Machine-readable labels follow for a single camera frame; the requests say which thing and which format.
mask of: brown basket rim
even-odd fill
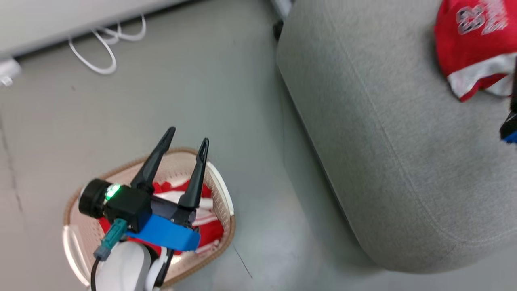
[[[184,153],[190,153],[190,154],[193,154],[193,155],[196,155],[197,154],[197,151],[193,148],[186,148],[186,147],[182,147],[182,148],[172,148],[172,149],[169,149],[165,155],[169,155],[169,154],[172,154],[172,153],[180,153],[180,152],[184,152]],[[115,168],[105,174],[102,174],[101,176],[99,176],[100,179],[107,179],[119,172],[122,172],[124,170],[127,170],[135,165],[138,165],[140,163],[143,163],[146,159],[147,159],[148,156],[145,156],[145,157],[142,157],[142,158],[139,158],[139,159],[136,159],[134,161],[131,161],[125,165],[122,165],[118,168]],[[67,225],[70,225],[70,213],[72,211],[72,207],[75,203],[75,201],[77,200],[77,198],[79,197],[79,194],[81,192],[81,189],[82,187],[78,188],[74,194],[72,195],[72,197],[68,200],[68,203],[66,205],[66,208],[65,208],[65,213],[64,213],[64,217],[63,217],[63,225],[64,226],[67,226]],[[199,271],[200,269],[202,269],[203,267],[205,267],[206,265],[208,265],[210,262],[212,262],[213,260],[215,260],[216,258],[218,258],[224,251],[226,251],[226,249],[230,246],[230,244],[232,243],[233,241],[233,238],[235,236],[235,215],[232,215],[230,216],[230,233],[228,235],[228,239],[221,245],[220,248],[218,248],[213,254],[209,255],[208,257],[206,257],[204,260],[202,260],[199,264],[195,265],[194,267],[192,267],[191,269],[187,270],[186,272],[183,272],[181,275],[179,276],[176,276],[170,280],[167,280],[163,283],[162,285],[162,288],[167,288],[167,287],[170,287],[172,286],[173,284],[185,279],[186,277],[192,275],[193,273]]]

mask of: gray sofa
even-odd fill
[[[431,273],[517,241],[508,100],[454,97],[436,63],[441,0],[298,0],[278,64],[362,248]]]

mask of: laundry basket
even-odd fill
[[[155,182],[182,181],[190,178],[194,170],[196,154],[197,151],[190,148],[170,149],[162,158]],[[111,183],[129,184],[142,167],[145,159],[128,163],[100,178]],[[181,257],[178,257],[179,259],[175,256],[162,289],[170,287],[206,266],[220,256],[232,242],[235,233],[232,200],[221,175],[210,162],[206,165],[204,183],[212,192],[214,212],[224,228],[223,236],[219,244],[213,246],[209,251],[199,254],[189,252],[187,255],[182,254]],[[79,212],[77,200],[80,191],[78,189],[74,193],[65,209],[63,246],[73,272],[84,285],[89,286],[90,270],[95,261],[93,253],[104,237],[104,232],[96,219]]]

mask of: green led light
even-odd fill
[[[110,200],[113,196],[115,196],[115,193],[120,189],[120,184],[113,184],[108,187],[106,190],[106,200]]]

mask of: floor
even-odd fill
[[[0,89],[0,282],[83,290],[63,254],[65,203],[82,183],[147,154],[210,138],[237,218],[233,245],[175,290],[513,290],[517,249],[432,275],[384,271],[361,250],[318,167],[275,66],[266,0],[209,0],[148,19],[100,76],[67,45],[21,59]],[[130,25],[129,30],[138,30]],[[93,38],[78,50],[108,57]]]

